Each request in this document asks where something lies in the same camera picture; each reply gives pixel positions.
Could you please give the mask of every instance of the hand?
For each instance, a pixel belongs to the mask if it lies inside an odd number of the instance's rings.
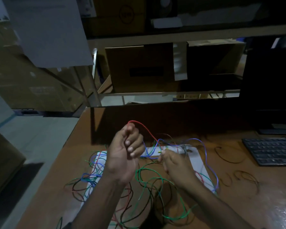
[[[169,174],[174,183],[183,190],[187,191],[189,184],[200,183],[194,171],[188,167],[184,158],[172,150],[163,150],[158,161],[163,161],[165,172]]]
[[[126,185],[134,177],[144,151],[143,136],[133,123],[128,123],[115,134],[108,148],[104,175]]]

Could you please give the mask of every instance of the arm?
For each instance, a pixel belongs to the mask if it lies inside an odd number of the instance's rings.
[[[72,229],[107,229],[122,192],[135,175],[145,151],[143,136],[129,123],[108,148],[103,176],[72,223]]]
[[[231,207],[207,189],[179,154],[164,150],[159,161],[163,161],[164,170],[168,172],[175,184],[198,203],[212,229],[254,229]]]

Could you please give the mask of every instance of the keyboard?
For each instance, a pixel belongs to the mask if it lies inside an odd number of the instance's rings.
[[[260,166],[286,165],[286,138],[242,139]]]

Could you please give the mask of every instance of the brown tabletop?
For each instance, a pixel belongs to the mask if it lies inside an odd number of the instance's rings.
[[[64,185],[85,172],[91,171],[85,160],[92,151],[105,150],[116,131],[129,120],[137,120],[158,138],[165,138],[157,133],[167,133],[176,143],[187,138],[199,138],[207,149],[208,164],[222,179],[219,197],[229,204],[239,215],[255,228],[286,228],[286,167],[259,167],[241,143],[242,138],[257,138],[250,125],[241,117],[237,99],[199,100],[186,103],[165,103],[149,105],[128,105],[107,108],[86,108],[70,137],[53,163],[48,175],[20,219],[18,229],[55,228],[59,218],[63,225],[72,221],[80,208],[80,202],[72,197],[70,188]],[[146,142],[150,135],[140,126],[140,132]],[[202,159],[204,151],[198,142]],[[215,152],[232,162],[221,159]],[[163,177],[166,174],[160,165],[152,165]],[[242,170],[252,174],[259,182],[258,189],[254,182],[237,180],[235,171]],[[207,169],[211,180],[214,175]],[[144,174],[147,179],[153,174]],[[77,187],[86,187],[86,183]],[[186,205],[194,204],[184,196]],[[170,215],[178,214],[178,201],[169,204]],[[176,225],[166,224],[165,228],[182,226],[186,228],[208,228],[200,217],[199,208]]]

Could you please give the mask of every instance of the person's right hand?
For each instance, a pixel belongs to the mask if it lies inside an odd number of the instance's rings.
[[[175,184],[184,190],[187,190],[190,184],[200,183],[194,171],[188,167],[184,158],[172,150],[163,150],[158,161],[163,161],[165,172],[169,174]]]

